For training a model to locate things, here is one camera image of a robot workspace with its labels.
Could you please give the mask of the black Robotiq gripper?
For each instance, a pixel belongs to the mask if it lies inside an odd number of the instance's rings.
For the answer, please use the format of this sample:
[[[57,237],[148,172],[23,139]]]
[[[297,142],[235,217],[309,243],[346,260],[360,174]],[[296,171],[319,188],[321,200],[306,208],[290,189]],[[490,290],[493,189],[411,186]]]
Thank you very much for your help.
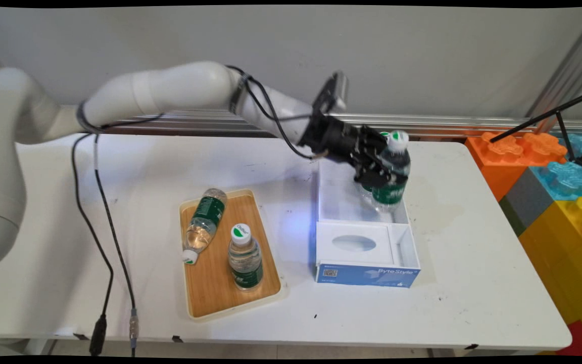
[[[356,127],[330,115],[314,114],[298,146],[309,147],[316,157],[353,166],[354,182],[368,189],[381,189],[404,184],[408,178],[390,162],[371,163],[370,154],[381,154],[389,137],[390,133],[374,127]]]

